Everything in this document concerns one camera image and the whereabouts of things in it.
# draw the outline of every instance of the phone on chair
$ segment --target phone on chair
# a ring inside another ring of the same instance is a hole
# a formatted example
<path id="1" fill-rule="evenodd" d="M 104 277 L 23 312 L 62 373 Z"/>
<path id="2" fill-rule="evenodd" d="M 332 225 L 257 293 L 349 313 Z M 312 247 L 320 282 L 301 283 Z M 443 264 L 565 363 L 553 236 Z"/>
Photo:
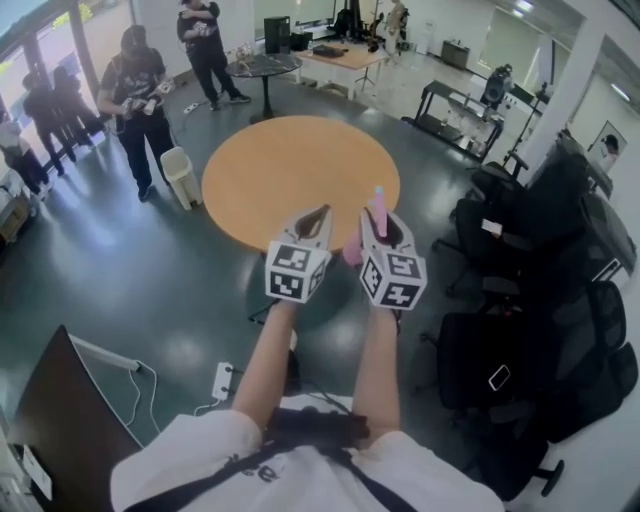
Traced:
<path id="1" fill-rule="evenodd" d="M 491 389 L 493 389 L 494 391 L 498 391 L 502 386 L 506 384 L 506 382 L 509 380 L 509 377 L 511 377 L 511 372 L 509 371 L 509 368 L 507 368 L 507 366 L 503 364 L 500 368 L 498 368 L 498 371 L 496 373 L 489 377 L 489 386 L 491 386 Z"/>

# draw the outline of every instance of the computer tower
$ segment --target computer tower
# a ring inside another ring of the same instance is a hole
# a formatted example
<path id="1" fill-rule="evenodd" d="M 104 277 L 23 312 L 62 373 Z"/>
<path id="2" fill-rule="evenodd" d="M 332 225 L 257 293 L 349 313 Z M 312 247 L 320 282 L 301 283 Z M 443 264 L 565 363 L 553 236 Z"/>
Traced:
<path id="1" fill-rule="evenodd" d="M 264 19 L 265 53 L 289 53 L 291 20 L 289 16 Z"/>

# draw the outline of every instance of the round black table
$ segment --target round black table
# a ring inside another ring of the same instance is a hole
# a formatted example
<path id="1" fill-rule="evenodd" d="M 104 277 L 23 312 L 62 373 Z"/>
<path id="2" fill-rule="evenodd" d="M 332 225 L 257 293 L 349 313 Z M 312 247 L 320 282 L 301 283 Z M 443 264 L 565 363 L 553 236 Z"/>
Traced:
<path id="1" fill-rule="evenodd" d="M 269 98 L 269 77 L 284 75 L 302 66 L 302 60 L 295 55 L 273 53 L 255 55 L 250 61 L 236 61 L 227 66 L 227 73 L 240 78 L 262 78 L 264 88 L 264 108 L 261 114 L 251 116 L 251 124 L 273 119 L 278 114 L 271 108 Z"/>

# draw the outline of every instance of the wooden tabletop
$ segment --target wooden tabletop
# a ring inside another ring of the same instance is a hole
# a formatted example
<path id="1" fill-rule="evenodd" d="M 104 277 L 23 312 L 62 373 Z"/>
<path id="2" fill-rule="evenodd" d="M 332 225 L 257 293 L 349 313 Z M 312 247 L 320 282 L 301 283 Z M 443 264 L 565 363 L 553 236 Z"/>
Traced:
<path id="1" fill-rule="evenodd" d="M 349 44 L 349 43 L 324 43 L 325 46 L 331 46 L 340 50 L 349 50 L 342 57 L 330 59 L 328 57 L 322 57 L 320 55 L 309 55 L 309 51 L 298 52 L 296 55 L 302 59 L 317 60 L 320 62 L 326 62 L 327 64 L 334 64 L 347 69 L 364 69 L 373 64 L 386 59 L 387 54 L 378 50 L 376 53 L 369 53 L 369 47 L 361 44 Z"/>
<path id="2" fill-rule="evenodd" d="M 335 251 L 358 229 L 378 185 L 393 210 L 400 178 L 373 138 L 341 121 L 289 116 L 249 126 L 220 146 L 205 169 L 202 193 L 223 231 L 262 252 L 296 213 L 329 204 Z"/>

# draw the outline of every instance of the pink object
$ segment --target pink object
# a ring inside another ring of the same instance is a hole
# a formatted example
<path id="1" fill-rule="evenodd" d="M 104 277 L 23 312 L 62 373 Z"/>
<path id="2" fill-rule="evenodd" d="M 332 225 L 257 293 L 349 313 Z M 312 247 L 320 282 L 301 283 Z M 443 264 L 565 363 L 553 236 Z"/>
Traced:
<path id="1" fill-rule="evenodd" d="M 384 205 L 384 191 L 382 187 L 376 187 L 376 197 L 370 201 L 373 206 L 373 217 L 376 221 L 378 233 L 382 237 L 387 236 L 387 208 Z M 356 267 L 362 265 L 362 235 L 360 229 L 353 234 L 347 244 L 342 249 L 342 257 L 347 265 L 350 267 Z"/>

